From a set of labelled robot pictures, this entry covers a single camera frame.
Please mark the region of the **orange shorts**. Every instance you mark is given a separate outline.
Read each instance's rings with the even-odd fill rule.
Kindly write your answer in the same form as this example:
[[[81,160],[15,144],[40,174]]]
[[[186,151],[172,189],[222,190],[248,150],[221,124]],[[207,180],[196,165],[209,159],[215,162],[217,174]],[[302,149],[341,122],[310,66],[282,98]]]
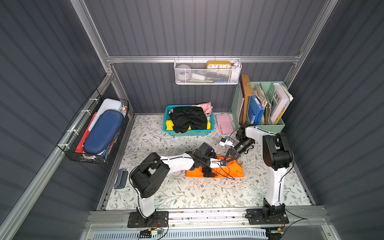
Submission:
[[[209,159],[202,158],[201,161],[198,161],[198,168],[186,171],[186,177],[210,179],[227,178],[230,180],[244,177],[243,168],[237,160],[229,162],[228,164],[221,164],[220,160],[223,159],[224,157],[221,155],[214,155]]]

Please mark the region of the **black shorts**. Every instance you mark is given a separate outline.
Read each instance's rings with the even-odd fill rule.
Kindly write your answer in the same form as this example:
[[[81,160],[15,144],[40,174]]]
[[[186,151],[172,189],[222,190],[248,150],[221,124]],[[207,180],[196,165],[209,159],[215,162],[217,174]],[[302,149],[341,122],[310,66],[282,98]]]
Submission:
[[[176,133],[186,133],[191,130],[206,130],[208,119],[201,107],[183,106],[175,107],[169,111],[169,116],[173,122],[173,130]]]

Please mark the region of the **pink plastic case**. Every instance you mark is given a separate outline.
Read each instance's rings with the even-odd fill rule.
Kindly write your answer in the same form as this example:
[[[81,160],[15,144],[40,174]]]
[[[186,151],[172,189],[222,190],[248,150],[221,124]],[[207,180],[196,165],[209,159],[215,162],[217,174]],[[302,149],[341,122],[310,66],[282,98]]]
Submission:
[[[230,115],[218,114],[216,115],[216,120],[221,135],[229,135],[234,131]]]

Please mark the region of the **blue binder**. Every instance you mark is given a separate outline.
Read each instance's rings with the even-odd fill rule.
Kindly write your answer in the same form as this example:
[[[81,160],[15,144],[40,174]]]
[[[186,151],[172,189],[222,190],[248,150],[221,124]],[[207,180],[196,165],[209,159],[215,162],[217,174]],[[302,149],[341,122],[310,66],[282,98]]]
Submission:
[[[259,99],[252,95],[249,98],[248,106],[248,120],[251,125],[260,125],[264,115],[264,108],[262,107]]]

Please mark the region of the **mint green file organizer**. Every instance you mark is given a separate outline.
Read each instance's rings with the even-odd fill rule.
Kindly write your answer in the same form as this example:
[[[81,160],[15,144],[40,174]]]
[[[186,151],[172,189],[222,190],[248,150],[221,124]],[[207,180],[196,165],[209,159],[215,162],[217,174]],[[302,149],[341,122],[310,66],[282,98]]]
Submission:
[[[273,93],[275,91],[273,83],[279,83],[284,87],[286,86],[283,82],[251,82],[251,87],[253,88],[254,85],[259,85],[271,103]],[[245,102],[245,97],[243,96],[242,85],[241,83],[238,83],[235,90],[232,106],[230,108],[230,112],[233,115],[233,123],[234,123],[235,129],[237,129],[240,126],[240,123],[241,123],[240,118],[243,116],[244,102]],[[273,125],[273,122],[271,122],[270,120],[268,122],[268,125],[265,125],[265,123],[266,123],[265,115],[263,115],[261,119],[261,124],[257,125],[257,127],[272,133],[280,133],[285,127],[283,118],[280,118],[280,120],[275,125]]]

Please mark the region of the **teal plastic basket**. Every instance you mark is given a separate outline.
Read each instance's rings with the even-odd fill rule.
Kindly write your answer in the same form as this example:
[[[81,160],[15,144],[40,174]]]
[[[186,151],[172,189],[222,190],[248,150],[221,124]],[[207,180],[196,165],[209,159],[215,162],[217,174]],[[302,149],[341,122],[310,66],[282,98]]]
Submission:
[[[166,107],[165,116],[164,116],[164,131],[173,137],[187,137],[187,136],[207,136],[210,132],[215,129],[215,118],[214,113],[212,111],[211,115],[207,117],[208,121],[211,123],[212,127],[210,130],[191,130],[189,129],[186,133],[176,133],[173,131],[166,130],[166,121],[171,120],[169,116],[169,111],[171,111],[175,107],[183,107],[183,106],[192,106],[192,105],[169,105]]]

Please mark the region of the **pink patterned folded cloth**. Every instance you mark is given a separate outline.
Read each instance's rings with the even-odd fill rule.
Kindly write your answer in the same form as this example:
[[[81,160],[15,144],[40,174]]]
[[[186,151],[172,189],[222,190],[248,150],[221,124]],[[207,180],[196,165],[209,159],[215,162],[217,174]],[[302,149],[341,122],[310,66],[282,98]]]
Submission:
[[[206,115],[206,117],[209,117],[211,115],[212,109],[213,109],[213,106],[212,106],[211,102],[202,103],[202,104],[198,104],[198,105],[192,105],[192,107],[200,107],[200,108],[202,108],[204,114]]]

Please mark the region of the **white yellow book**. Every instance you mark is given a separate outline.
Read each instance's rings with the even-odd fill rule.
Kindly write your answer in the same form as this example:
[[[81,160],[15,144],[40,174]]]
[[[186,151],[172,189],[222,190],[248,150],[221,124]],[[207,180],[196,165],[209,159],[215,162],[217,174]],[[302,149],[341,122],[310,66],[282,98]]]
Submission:
[[[276,125],[287,110],[294,97],[287,88],[279,83],[273,83],[274,94],[272,98],[271,123]]]

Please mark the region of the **grey blue stapler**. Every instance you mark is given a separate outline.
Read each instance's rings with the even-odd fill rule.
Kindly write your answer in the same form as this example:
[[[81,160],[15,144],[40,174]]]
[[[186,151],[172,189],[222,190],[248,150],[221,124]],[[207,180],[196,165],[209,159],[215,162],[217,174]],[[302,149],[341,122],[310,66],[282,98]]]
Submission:
[[[116,190],[124,189],[127,184],[128,176],[129,176],[129,173],[126,170],[124,169],[118,170],[118,175],[117,175],[116,182],[114,184],[114,189]]]

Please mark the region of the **yellow clock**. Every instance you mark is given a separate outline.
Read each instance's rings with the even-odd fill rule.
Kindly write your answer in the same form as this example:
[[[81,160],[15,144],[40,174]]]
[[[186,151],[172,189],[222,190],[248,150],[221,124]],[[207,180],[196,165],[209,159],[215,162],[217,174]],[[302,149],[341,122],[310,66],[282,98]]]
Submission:
[[[230,61],[207,61],[207,69],[231,69]]]

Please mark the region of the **navy blue oval case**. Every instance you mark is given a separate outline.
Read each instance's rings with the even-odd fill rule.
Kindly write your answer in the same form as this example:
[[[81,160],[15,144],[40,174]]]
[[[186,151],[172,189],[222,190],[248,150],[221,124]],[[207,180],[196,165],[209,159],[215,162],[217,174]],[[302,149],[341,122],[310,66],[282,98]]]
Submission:
[[[115,110],[105,111],[87,136],[83,150],[87,154],[101,154],[114,139],[124,120],[122,113]]]

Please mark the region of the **white flat box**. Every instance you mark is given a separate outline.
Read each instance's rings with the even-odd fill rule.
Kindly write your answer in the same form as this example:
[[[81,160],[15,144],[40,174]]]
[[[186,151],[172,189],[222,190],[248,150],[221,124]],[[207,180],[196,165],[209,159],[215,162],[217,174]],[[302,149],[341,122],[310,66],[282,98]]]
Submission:
[[[94,116],[92,117],[92,120],[88,126],[88,131],[90,132],[94,125],[96,124],[98,118],[107,110],[115,110],[119,111],[122,107],[122,102],[118,100],[113,100],[113,99],[105,99],[100,108],[96,111]]]

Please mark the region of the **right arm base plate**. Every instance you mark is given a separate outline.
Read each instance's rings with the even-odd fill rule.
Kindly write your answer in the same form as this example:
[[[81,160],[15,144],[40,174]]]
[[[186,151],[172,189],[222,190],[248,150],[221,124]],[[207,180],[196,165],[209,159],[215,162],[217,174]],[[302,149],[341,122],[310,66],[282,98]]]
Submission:
[[[286,212],[274,213],[265,209],[246,209],[245,218],[249,221],[250,225],[286,225],[290,222]]]

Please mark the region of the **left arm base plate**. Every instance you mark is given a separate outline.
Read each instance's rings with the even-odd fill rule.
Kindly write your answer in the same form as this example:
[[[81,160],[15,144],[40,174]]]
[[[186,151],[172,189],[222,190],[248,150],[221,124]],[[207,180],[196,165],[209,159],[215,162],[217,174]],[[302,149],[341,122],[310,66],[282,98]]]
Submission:
[[[144,218],[138,212],[130,213],[127,227],[133,228],[166,228],[168,226],[169,212],[155,211],[150,217]]]

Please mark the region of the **aluminium front rail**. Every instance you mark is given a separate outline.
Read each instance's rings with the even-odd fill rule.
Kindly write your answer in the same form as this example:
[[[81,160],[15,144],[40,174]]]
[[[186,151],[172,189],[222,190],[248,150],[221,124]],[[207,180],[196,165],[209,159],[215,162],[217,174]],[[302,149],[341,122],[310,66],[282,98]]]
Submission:
[[[127,227],[132,210],[90,212],[82,240],[339,240],[322,206],[289,206],[286,225],[250,225],[246,209],[170,209],[166,228]]]

